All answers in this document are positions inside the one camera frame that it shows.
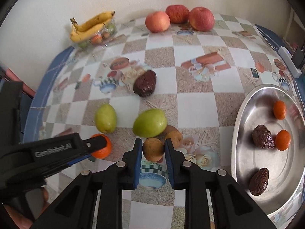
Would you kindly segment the operator left hand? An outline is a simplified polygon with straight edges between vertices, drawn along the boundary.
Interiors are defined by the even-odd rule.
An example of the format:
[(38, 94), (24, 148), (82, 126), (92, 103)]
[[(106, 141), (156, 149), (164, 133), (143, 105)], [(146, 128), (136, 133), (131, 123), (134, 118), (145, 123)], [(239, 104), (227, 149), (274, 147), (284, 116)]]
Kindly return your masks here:
[[(40, 212), (40, 214), (42, 214), (46, 210), (46, 208), (49, 206), (49, 203), (48, 203), (49, 193), (45, 187), (41, 187), (40, 189), (42, 190), (43, 200), (44, 200), (43, 207)], [(13, 208), (11, 208), (7, 205), (4, 205), (4, 207), (18, 228), (29, 229), (32, 226), (33, 222), (30, 219), (24, 217), (19, 212), (17, 212), (16, 210), (14, 210)]]

